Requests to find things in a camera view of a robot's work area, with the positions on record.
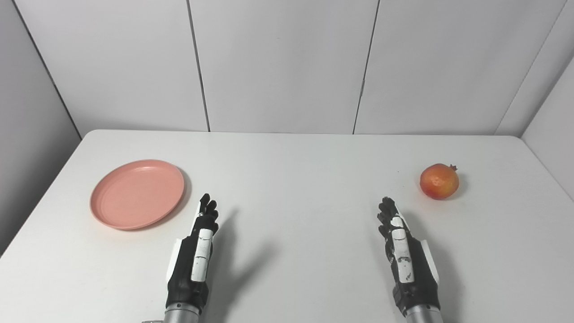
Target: gray metal cylinder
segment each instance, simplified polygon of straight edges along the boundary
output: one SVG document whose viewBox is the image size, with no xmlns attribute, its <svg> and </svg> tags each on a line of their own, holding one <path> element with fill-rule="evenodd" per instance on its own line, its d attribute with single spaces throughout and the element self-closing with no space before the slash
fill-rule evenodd
<svg viewBox="0 0 574 323">
<path fill-rule="evenodd" d="M 174 303 L 165 309 L 164 323 L 197 323 L 199 309 L 186 303 Z"/>
<path fill-rule="evenodd" d="M 417 305 L 406 310 L 407 323 L 443 323 L 440 310 L 430 305 Z"/>
</svg>

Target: panel seam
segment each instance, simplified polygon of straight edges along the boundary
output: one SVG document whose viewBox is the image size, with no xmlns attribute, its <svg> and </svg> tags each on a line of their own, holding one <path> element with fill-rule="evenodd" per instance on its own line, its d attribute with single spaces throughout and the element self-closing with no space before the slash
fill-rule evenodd
<svg viewBox="0 0 574 323">
<path fill-rule="evenodd" d="M 187 4 L 187 14 L 189 17 L 189 27 L 191 29 L 191 39 L 193 40 L 193 51 L 195 53 L 195 63 L 197 64 L 197 74 L 199 76 L 199 87 L 201 88 L 201 100 L 203 101 L 203 111 L 205 112 L 205 123 L 207 124 L 207 132 L 211 132 L 210 117 L 207 113 L 207 103 L 205 101 L 205 90 L 203 87 L 203 76 L 201 74 L 201 66 L 199 64 L 199 54 L 197 51 L 197 40 L 195 39 L 195 28 L 193 27 L 193 18 L 191 17 L 191 4 L 189 0 L 185 0 Z"/>
<path fill-rule="evenodd" d="M 359 108 L 360 108 L 360 100 L 363 98 L 363 90 L 364 90 L 364 80 L 367 76 L 367 67 L 369 66 L 369 58 L 371 57 L 371 47 L 373 46 L 373 37 L 375 35 L 375 27 L 377 25 L 377 17 L 379 16 L 379 6 L 381 5 L 381 0 L 377 1 L 377 8 L 375 10 L 375 20 L 373 21 L 373 29 L 371 31 L 371 40 L 369 41 L 369 50 L 367 51 L 367 61 L 364 64 L 364 72 L 363 72 L 363 80 L 361 82 L 360 93 L 359 93 L 359 102 L 357 103 L 357 111 L 355 113 L 355 122 L 353 123 L 353 133 L 355 134 L 355 129 L 357 127 L 357 119 L 359 118 Z"/>
<path fill-rule="evenodd" d="M 510 103 L 508 104 L 508 107 L 506 108 L 506 111 L 504 112 L 504 114 L 502 115 L 502 118 L 500 120 L 500 122 L 498 123 L 497 128 L 494 130 L 493 134 L 496 134 L 496 132 L 498 131 L 498 129 L 501 127 L 502 125 L 502 121 L 504 120 L 504 118 L 506 117 L 506 114 L 508 113 L 508 111 L 510 110 L 510 107 L 512 106 L 512 103 L 514 103 L 514 100 L 516 99 L 516 97 L 518 96 L 518 93 L 520 92 L 520 89 L 522 88 L 522 85 L 524 84 L 524 81 L 526 80 L 526 77 L 528 77 L 528 74 L 530 73 L 530 70 L 532 69 L 532 67 L 534 66 L 534 63 L 536 62 L 536 59 L 538 59 L 538 56 L 540 54 L 540 52 L 542 51 L 544 44 L 546 44 L 546 40 L 548 39 L 548 37 L 550 36 L 550 34 L 552 33 L 552 30 L 554 29 L 554 26 L 556 25 L 556 21 L 558 21 L 558 18 L 560 18 L 560 15 L 562 15 L 562 10 L 564 10 L 564 7 L 566 7 L 566 3 L 568 3 L 568 0 L 564 1 L 564 4 L 562 5 L 562 8 L 560 8 L 560 11 L 558 12 L 558 15 L 556 16 L 556 19 L 554 19 L 554 22 L 552 23 L 552 26 L 550 27 L 550 30 L 548 30 L 548 34 L 546 34 L 546 37 L 544 38 L 544 40 L 542 41 L 542 44 L 540 45 L 540 48 L 538 49 L 538 52 L 536 53 L 536 55 L 534 56 L 534 59 L 532 60 L 532 63 L 530 64 L 530 66 L 528 67 L 528 70 L 526 71 L 526 74 L 524 75 L 524 77 L 522 78 L 522 81 L 520 82 L 520 85 L 518 86 L 516 93 L 514 93 L 514 96 L 512 97 L 512 100 L 510 101 Z"/>
<path fill-rule="evenodd" d="M 64 102 L 64 99 L 62 98 L 62 95 L 60 94 L 60 90 L 56 86 L 56 82 L 54 82 L 54 77 L 52 77 L 52 73 L 50 73 L 50 70 L 48 69 L 48 66 L 46 65 L 46 61 L 42 57 L 42 54 L 40 53 L 40 50 L 38 49 L 38 46 L 36 45 L 36 41 L 34 41 L 34 37 L 32 37 L 32 33 L 30 33 L 30 29 L 28 28 L 26 21 L 24 21 L 24 17 L 22 16 L 22 13 L 20 12 L 20 8 L 18 8 L 18 5 L 16 4 L 15 0 L 12 0 L 12 4 L 14 5 L 14 8 L 16 9 L 18 16 L 20 17 L 20 21 L 22 21 L 22 24 L 24 25 L 24 28 L 26 29 L 26 33 L 28 34 L 28 37 L 30 38 L 32 45 L 34 46 L 34 49 L 36 50 L 36 53 L 38 54 L 38 57 L 40 58 L 40 61 L 42 62 L 42 66 L 44 66 L 44 70 L 46 71 L 46 73 L 48 74 L 48 77 L 50 78 L 50 82 L 52 83 L 54 90 L 56 90 L 56 94 L 58 95 L 58 99 L 62 103 L 62 106 L 64 106 L 64 110 L 66 111 L 66 114 L 68 115 L 68 118 L 70 119 L 70 122 L 72 123 L 74 130 L 76 130 L 77 136 L 80 139 L 82 139 L 82 136 L 80 135 L 80 131 L 77 129 L 76 123 L 74 122 L 74 120 L 72 118 L 72 114 L 68 110 L 68 106 L 66 106 L 66 103 Z"/>
</svg>

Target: white wall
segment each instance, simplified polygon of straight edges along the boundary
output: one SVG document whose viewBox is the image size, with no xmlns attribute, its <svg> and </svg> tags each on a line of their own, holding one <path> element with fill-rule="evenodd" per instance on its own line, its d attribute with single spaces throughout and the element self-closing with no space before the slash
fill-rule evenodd
<svg viewBox="0 0 574 323">
<path fill-rule="evenodd" d="M 352 133 L 377 0 L 191 0 L 213 131 Z"/>
<path fill-rule="evenodd" d="M 0 0 L 0 253 L 79 140 L 15 7 Z"/>
<path fill-rule="evenodd" d="M 522 133 L 572 52 L 566 1 L 381 0 L 356 133 L 494 134 L 536 72 L 505 125 Z"/>
<path fill-rule="evenodd" d="M 522 139 L 574 199 L 574 61 L 550 92 Z"/>
<path fill-rule="evenodd" d="M 82 136 L 207 130 L 185 0 L 15 0 Z"/>
<path fill-rule="evenodd" d="M 520 136 L 574 53 L 567 0 L 15 1 L 81 134 L 207 130 L 198 59 L 214 131 Z"/>
<path fill-rule="evenodd" d="M 521 136 L 574 55 L 574 1 L 567 1 L 495 134 Z"/>
</svg>

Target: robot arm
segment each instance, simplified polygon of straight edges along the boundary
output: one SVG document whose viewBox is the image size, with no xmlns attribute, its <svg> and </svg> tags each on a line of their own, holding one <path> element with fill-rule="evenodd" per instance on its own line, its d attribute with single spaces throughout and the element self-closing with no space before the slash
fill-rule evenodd
<svg viewBox="0 0 574 323">
<path fill-rule="evenodd" d="M 408 323 L 443 323 L 439 304 L 439 275 L 425 240 L 415 239 L 394 201 L 379 204 L 379 232 L 395 280 L 395 304 Z"/>
<path fill-rule="evenodd" d="M 213 235 L 219 229 L 215 222 L 217 203 L 203 195 L 197 207 L 188 237 L 178 239 L 169 262 L 168 298 L 164 323 L 197 323 L 207 303 L 209 290 L 205 283 Z"/>
</svg>

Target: black glove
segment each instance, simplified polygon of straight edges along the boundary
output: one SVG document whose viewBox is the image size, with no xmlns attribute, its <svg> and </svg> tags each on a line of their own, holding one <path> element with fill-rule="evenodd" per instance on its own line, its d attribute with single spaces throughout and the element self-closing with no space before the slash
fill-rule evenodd
<svg viewBox="0 0 574 323">
<path fill-rule="evenodd" d="M 168 282 L 168 300 L 165 307 L 173 303 L 187 303 L 199 309 L 200 313 L 207 303 L 209 289 L 205 280 L 195 282 L 191 279 L 193 262 L 199 240 L 199 232 L 208 229 L 215 234 L 219 225 L 215 223 L 218 212 L 215 210 L 217 203 L 210 201 L 210 195 L 205 194 L 200 200 L 200 215 L 198 216 L 191 234 L 181 241 L 181 247 L 177 255 L 173 274 Z"/>
<path fill-rule="evenodd" d="M 395 286 L 393 288 L 395 304 L 400 309 L 403 316 L 406 314 L 406 310 L 416 305 L 432 305 L 440 309 L 438 284 L 435 281 L 435 277 L 432 275 L 432 271 L 429 263 L 427 262 L 421 242 L 410 234 L 409 228 L 402 217 L 399 217 L 397 207 L 391 198 L 384 197 L 382 203 L 379 204 L 379 210 L 381 210 L 381 212 L 377 214 L 377 218 L 382 223 L 382 225 L 379 226 L 379 232 L 385 238 L 385 253 L 391 263 L 391 269 L 395 280 Z M 395 226 L 391 223 L 392 219 L 395 217 L 399 217 L 401 219 L 400 221 L 395 220 L 395 224 L 397 224 L 397 222 L 401 222 L 402 226 Z M 395 246 L 392 232 L 400 229 L 405 230 L 410 257 L 402 257 L 397 260 L 395 258 Z M 411 262 L 414 279 L 409 277 L 409 282 L 401 282 L 397 261 Z"/>
</svg>

